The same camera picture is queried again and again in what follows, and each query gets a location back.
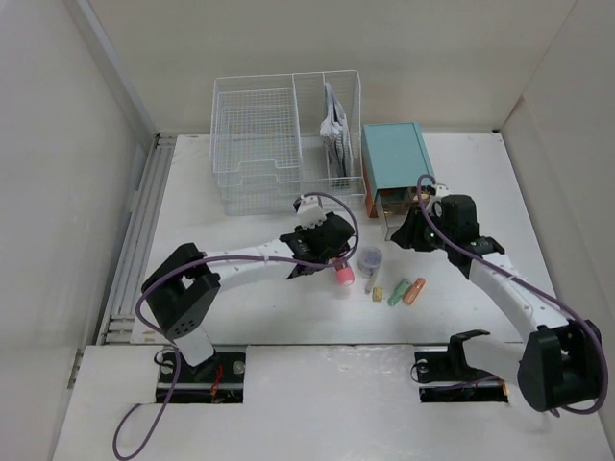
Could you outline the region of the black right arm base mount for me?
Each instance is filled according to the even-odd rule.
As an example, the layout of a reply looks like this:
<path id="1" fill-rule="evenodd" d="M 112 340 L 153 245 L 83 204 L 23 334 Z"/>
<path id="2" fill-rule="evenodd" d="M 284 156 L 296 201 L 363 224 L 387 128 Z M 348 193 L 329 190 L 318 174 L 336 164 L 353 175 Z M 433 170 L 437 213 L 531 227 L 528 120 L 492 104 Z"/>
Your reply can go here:
<path id="1" fill-rule="evenodd" d="M 414 352 L 411 378 L 419 385 L 421 403 L 508 403 L 504 382 L 485 370 L 471 367 L 463 347 L 469 340 L 489 336 L 483 329 L 457 333 L 445 348 Z"/>

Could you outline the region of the clear jar of clips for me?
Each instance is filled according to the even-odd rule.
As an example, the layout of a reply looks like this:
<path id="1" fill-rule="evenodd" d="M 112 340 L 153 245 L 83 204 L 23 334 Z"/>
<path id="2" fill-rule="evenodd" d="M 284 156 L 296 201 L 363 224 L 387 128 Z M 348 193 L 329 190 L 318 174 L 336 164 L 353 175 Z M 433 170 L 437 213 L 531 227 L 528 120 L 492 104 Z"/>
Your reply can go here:
<path id="1" fill-rule="evenodd" d="M 380 268 L 382 259 L 382 251 L 378 247 L 363 247 L 359 252 L 357 267 L 361 273 L 371 276 Z"/>

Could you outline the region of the pink marker tube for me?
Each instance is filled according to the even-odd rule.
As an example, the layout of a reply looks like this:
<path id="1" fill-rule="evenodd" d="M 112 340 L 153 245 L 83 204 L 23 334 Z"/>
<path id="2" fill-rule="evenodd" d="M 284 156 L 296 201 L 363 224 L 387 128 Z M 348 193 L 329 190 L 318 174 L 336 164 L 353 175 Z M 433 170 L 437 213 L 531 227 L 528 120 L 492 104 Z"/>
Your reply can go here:
<path id="1" fill-rule="evenodd" d="M 335 259 L 333 261 L 333 269 L 335 270 L 337 283 L 340 286 L 351 286 L 355 282 L 354 270 L 347 260 Z"/>

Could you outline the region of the grey setup guide booklet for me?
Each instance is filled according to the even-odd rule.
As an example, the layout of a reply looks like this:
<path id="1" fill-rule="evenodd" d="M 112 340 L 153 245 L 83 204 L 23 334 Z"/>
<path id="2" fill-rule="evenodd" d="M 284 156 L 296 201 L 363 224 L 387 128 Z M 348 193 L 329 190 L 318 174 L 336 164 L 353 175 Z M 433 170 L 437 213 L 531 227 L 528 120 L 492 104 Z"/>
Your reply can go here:
<path id="1" fill-rule="evenodd" d="M 330 83 L 324 84 L 326 114 L 320 125 L 320 137 L 333 178 L 351 177 L 354 156 L 348 118 Z"/>

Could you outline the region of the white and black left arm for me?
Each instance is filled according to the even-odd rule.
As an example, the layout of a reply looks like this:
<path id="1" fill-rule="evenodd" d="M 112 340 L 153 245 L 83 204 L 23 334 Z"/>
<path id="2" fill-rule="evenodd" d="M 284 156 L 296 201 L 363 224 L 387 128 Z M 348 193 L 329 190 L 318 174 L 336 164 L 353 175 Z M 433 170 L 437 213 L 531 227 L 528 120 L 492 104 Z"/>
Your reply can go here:
<path id="1" fill-rule="evenodd" d="M 249 249 L 207 254 L 183 244 L 141 285 L 138 304 L 147 303 L 156 321 L 137 316 L 179 350 L 190 378 L 205 380 L 214 372 L 216 350 L 204 320 L 217 295 L 251 283 L 310 276 L 350 256 L 356 249 L 350 239 L 357 239 L 357 222 L 328 212 L 321 224 L 298 226 Z"/>

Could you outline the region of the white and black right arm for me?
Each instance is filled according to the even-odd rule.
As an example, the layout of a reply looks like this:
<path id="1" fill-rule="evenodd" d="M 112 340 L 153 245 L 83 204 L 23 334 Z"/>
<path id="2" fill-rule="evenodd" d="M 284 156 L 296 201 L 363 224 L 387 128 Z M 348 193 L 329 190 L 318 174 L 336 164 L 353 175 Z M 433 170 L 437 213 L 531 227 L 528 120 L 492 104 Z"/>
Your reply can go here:
<path id="1" fill-rule="evenodd" d="M 604 404 L 608 367 L 602 335 L 591 321 L 531 285 L 514 268 L 504 247 L 480 235 L 476 204 L 467 195 L 414 194 L 393 242 L 417 252 L 441 250 L 482 290 L 515 327 L 525 347 L 516 352 L 491 342 L 485 331 L 452 337 L 447 371 L 465 378 L 477 369 L 514 382 L 538 411 L 592 414 Z"/>

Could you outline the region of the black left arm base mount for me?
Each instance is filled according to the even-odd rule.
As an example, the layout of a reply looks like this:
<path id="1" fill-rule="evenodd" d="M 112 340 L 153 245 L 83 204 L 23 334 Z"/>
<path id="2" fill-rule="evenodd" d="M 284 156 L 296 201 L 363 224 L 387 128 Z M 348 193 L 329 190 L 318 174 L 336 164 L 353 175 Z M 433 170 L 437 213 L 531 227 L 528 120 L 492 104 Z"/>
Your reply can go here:
<path id="1" fill-rule="evenodd" d="M 155 390 L 156 403 L 163 403 L 171 387 L 177 360 L 174 353 L 162 349 L 154 357 L 159 368 Z M 239 404 L 243 403 L 246 351 L 218 351 L 212 363 L 196 368 L 184 359 L 170 403 Z"/>

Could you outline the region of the clear drawer with gold knob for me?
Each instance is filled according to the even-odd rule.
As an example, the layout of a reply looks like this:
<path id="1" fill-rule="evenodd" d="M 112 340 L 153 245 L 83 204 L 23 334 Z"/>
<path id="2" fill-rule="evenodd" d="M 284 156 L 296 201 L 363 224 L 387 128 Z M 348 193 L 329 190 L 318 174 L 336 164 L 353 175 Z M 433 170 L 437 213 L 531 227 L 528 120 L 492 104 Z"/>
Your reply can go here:
<path id="1" fill-rule="evenodd" d="M 418 204 L 415 186 L 381 189 L 376 198 L 376 211 L 385 241 L 390 241 L 406 220 L 410 209 Z"/>

